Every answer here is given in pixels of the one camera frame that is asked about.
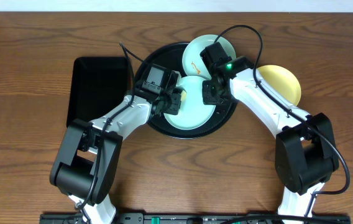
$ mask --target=wooden table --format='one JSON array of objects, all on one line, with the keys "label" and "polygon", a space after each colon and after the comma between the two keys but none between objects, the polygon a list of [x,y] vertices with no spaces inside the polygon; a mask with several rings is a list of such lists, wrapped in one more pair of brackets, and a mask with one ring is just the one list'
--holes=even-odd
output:
[{"label": "wooden table", "polygon": [[[48,177],[66,130],[74,59],[122,55],[119,41],[145,57],[234,24],[258,29],[260,63],[292,71],[302,87],[299,106],[331,119],[352,183],[344,195],[319,196],[314,211],[353,220],[353,14],[0,12],[0,223],[38,223],[43,212],[73,211]],[[238,55],[256,57],[259,42],[249,30],[226,38]],[[145,125],[122,145],[111,200],[146,212],[274,212],[283,192],[274,148],[270,132],[244,105],[199,139],[173,139]],[[341,168],[324,189],[343,183]]]}]

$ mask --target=white plate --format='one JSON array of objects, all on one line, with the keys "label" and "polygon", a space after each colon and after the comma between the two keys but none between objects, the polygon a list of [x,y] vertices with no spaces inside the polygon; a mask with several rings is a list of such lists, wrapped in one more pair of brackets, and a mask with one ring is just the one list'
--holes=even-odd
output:
[{"label": "white plate", "polygon": [[180,79],[176,85],[186,91],[178,115],[164,114],[165,119],[174,127],[191,130],[200,127],[213,115],[215,106],[204,105],[202,94],[203,77],[189,76]]},{"label": "white plate", "polygon": [[[213,44],[216,37],[217,35],[214,34],[202,35],[188,44],[182,56],[183,69],[187,75],[197,75],[204,77],[207,80],[211,79],[203,60],[200,57],[200,53],[207,46]],[[221,43],[228,56],[231,56],[232,59],[236,59],[236,52],[229,41],[220,37],[218,42]]]}]

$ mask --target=green connector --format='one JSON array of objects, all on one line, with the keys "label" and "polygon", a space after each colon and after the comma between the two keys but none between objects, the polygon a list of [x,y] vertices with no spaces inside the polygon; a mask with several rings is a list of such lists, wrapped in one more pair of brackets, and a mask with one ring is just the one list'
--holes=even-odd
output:
[{"label": "green connector", "polygon": [[159,217],[152,217],[152,224],[160,224],[160,218]]}]

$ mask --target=yellow plate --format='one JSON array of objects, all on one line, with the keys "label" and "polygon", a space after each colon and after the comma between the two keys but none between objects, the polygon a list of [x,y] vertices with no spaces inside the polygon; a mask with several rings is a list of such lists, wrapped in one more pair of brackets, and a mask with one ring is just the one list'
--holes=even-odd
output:
[{"label": "yellow plate", "polygon": [[301,99],[301,86],[294,74],[278,65],[258,68],[266,82],[295,106]]}]

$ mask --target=cable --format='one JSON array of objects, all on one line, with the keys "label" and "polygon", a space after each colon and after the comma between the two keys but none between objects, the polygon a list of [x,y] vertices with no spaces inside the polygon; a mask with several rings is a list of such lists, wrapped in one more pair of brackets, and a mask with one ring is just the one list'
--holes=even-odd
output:
[{"label": "cable", "polygon": [[81,212],[82,212],[83,216],[87,219],[87,222],[85,222],[85,223],[86,224],[91,224],[91,219],[89,219],[87,213],[85,212],[85,209],[81,209]]},{"label": "cable", "polygon": [[242,27],[242,28],[247,28],[247,29],[250,29],[252,31],[254,31],[258,38],[259,38],[259,41],[260,41],[260,48],[259,48],[259,53],[258,53],[258,56],[257,56],[257,60],[255,61],[254,63],[254,69],[252,70],[252,75],[254,77],[254,80],[255,80],[255,84],[263,91],[263,93],[269,97],[274,103],[276,103],[279,107],[281,107],[281,109],[283,109],[284,111],[287,112],[287,115],[290,115],[292,116],[293,118],[295,118],[296,120],[298,120],[299,122],[301,122],[302,124],[304,124],[307,128],[309,128],[313,133],[315,133],[317,136],[319,136],[321,139],[323,139],[328,145],[330,145],[330,147],[333,149],[333,151],[335,152],[335,154],[337,154],[337,157],[338,159],[340,160],[341,164],[342,164],[342,167],[344,168],[344,171],[345,171],[345,178],[346,178],[346,181],[345,181],[345,185],[343,186],[343,188],[341,190],[335,190],[335,191],[315,191],[312,193],[312,196],[311,196],[311,200],[309,201],[309,205],[308,205],[308,208],[306,210],[306,213],[305,213],[305,216],[307,217],[308,214],[309,214],[309,211],[311,210],[311,207],[313,206],[313,202],[314,202],[314,199],[316,198],[317,194],[324,194],[324,195],[337,195],[337,194],[342,194],[344,193],[348,188],[349,188],[349,184],[351,182],[351,175],[349,174],[349,169],[348,169],[348,166],[345,162],[345,159],[342,157],[341,153],[338,151],[338,149],[334,146],[333,143],[331,143],[331,141],[323,134],[321,133],[320,131],[318,131],[315,127],[313,127],[312,125],[310,125],[308,122],[306,122],[304,119],[300,118],[298,115],[294,114],[292,112],[291,109],[288,109],[286,106],[284,106],[281,102],[279,102],[278,100],[276,100],[276,98],[274,98],[262,85],[261,85],[261,82],[258,81],[257,79],[257,65],[258,65],[258,61],[259,61],[259,58],[261,57],[261,53],[262,53],[262,47],[263,47],[263,43],[262,43],[262,37],[261,35],[259,34],[259,32],[254,29],[253,27],[251,26],[247,26],[247,25],[235,25],[235,26],[232,26],[232,27],[229,27],[227,28],[226,30],[224,30],[221,34],[219,34],[214,43],[218,41],[218,39],[224,35],[227,31],[231,30],[231,29],[234,29],[234,28],[237,28],[237,27]]},{"label": "cable", "polygon": [[250,220],[291,220],[298,222],[310,222],[317,224],[342,224],[342,222],[322,220],[319,218],[308,218],[308,217],[298,217],[293,215],[248,215],[240,218],[233,218],[228,221],[224,221],[220,224],[234,224],[237,222],[246,222]]},{"label": "cable", "polygon": [[134,97],[135,97],[135,76],[134,76],[134,71],[132,69],[132,64],[131,64],[131,60],[128,57],[127,51],[125,46],[122,44],[122,42],[120,42],[120,46],[124,52],[124,55],[127,59],[127,63],[128,63],[128,69],[129,69],[129,73],[132,79],[132,91],[131,91],[131,100],[125,105],[123,106],[120,110],[118,110],[117,112],[115,112],[112,116],[110,116],[108,119],[106,119],[105,124],[102,127],[102,131],[101,134],[99,135],[99,145],[98,145],[98,152],[96,155],[96,164],[95,164],[95,170],[94,170],[94,178],[93,181],[91,183],[91,186],[89,187],[88,190],[88,195],[87,197],[84,199],[84,201],[82,203],[77,203],[75,206],[76,210],[80,210],[84,216],[87,218],[87,220],[89,220],[89,218],[86,216],[85,211],[84,211],[84,206],[88,203],[88,200],[90,200],[90,198],[92,197],[92,194],[94,192],[95,189],[95,185],[96,182],[98,181],[98,172],[99,172],[99,163],[101,161],[101,154],[102,154],[102,149],[104,148],[104,133],[106,132],[106,129],[108,128],[109,125],[111,125],[111,121],[117,116],[119,115],[121,112],[123,112],[125,109],[127,109],[128,107],[131,106],[131,104],[134,102]]},{"label": "cable", "polygon": [[141,58],[139,58],[138,56],[136,56],[134,53],[132,53],[130,50],[128,50],[127,48],[124,47],[124,49],[126,50],[127,53],[129,53],[131,56],[133,56],[134,58],[136,58],[137,60],[139,60],[140,62],[146,64],[147,66],[153,66],[155,68],[161,69],[161,70],[165,70],[167,68],[163,68],[159,65],[156,65],[154,63],[148,63],[147,60],[142,60]]}]

